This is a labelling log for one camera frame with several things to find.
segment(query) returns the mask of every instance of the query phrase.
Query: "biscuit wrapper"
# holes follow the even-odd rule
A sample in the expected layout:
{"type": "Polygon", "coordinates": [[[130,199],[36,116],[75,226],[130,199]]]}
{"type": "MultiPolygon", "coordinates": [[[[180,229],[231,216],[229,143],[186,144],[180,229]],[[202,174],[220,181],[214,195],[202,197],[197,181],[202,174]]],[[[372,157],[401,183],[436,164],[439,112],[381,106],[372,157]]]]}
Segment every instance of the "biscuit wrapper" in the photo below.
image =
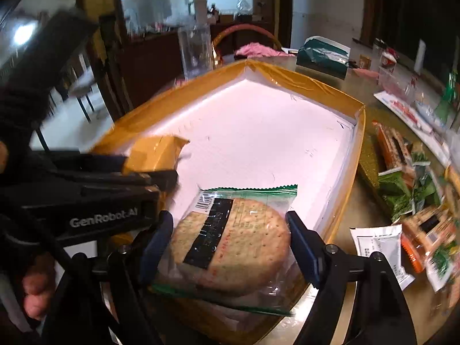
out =
{"type": "Polygon", "coordinates": [[[246,312],[290,315],[298,273],[286,212],[297,186],[200,191],[149,290],[246,312]]]}

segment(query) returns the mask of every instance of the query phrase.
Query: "green snack package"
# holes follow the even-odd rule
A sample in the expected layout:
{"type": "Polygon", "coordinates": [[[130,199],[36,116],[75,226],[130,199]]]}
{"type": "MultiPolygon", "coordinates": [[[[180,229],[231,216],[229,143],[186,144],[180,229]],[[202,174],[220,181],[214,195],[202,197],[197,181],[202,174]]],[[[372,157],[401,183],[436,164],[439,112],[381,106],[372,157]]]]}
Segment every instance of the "green snack package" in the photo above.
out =
{"type": "Polygon", "coordinates": [[[429,205],[441,205],[442,188],[429,166],[416,166],[417,179],[412,189],[415,212],[429,205]]]}
{"type": "Polygon", "coordinates": [[[388,205],[392,221],[413,212],[412,194],[407,188],[400,167],[379,173],[379,194],[388,205]]]}

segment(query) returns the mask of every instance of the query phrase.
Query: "ceiling light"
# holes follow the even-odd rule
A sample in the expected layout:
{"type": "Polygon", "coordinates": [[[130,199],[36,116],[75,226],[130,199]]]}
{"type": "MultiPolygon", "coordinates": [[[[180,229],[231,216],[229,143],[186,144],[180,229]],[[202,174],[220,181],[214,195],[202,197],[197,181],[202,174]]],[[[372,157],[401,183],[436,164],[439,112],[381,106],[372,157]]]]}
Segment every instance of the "ceiling light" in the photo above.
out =
{"type": "Polygon", "coordinates": [[[34,33],[34,30],[37,26],[36,22],[29,23],[24,26],[18,27],[16,33],[14,34],[14,42],[16,45],[23,45],[25,44],[34,33]]]}

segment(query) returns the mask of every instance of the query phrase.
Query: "bottle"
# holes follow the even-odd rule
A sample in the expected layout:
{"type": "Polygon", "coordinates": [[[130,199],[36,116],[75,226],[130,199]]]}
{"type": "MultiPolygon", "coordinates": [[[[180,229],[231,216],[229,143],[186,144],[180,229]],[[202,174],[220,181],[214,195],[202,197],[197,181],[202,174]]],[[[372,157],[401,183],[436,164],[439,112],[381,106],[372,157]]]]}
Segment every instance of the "bottle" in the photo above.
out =
{"type": "Polygon", "coordinates": [[[211,5],[209,13],[216,18],[216,23],[219,23],[219,11],[216,8],[216,4],[211,5]]]}
{"type": "Polygon", "coordinates": [[[449,80],[446,85],[442,100],[434,113],[440,118],[441,122],[447,123],[451,105],[457,101],[457,92],[455,91],[455,83],[457,82],[457,71],[454,70],[449,74],[449,80]]]}

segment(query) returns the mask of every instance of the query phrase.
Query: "black cable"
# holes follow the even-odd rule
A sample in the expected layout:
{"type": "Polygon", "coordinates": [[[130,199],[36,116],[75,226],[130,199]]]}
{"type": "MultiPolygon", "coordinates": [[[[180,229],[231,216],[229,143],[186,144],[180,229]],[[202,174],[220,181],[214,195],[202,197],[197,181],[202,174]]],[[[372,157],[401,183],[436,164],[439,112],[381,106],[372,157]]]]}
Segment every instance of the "black cable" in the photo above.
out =
{"type": "Polygon", "coordinates": [[[89,297],[94,301],[98,308],[100,315],[107,322],[107,326],[123,343],[123,335],[119,323],[115,320],[109,309],[101,300],[100,292],[96,292],[93,284],[88,276],[81,272],[80,269],[74,265],[70,256],[66,251],[57,243],[52,234],[27,210],[15,205],[9,198],[0,193],[0,212],[6,215],[11,220],[15,221],[20,227],[33,233],[41,246],[47,250],[54,259],[75,278],[84,289],[86,289],[89,297]]]}

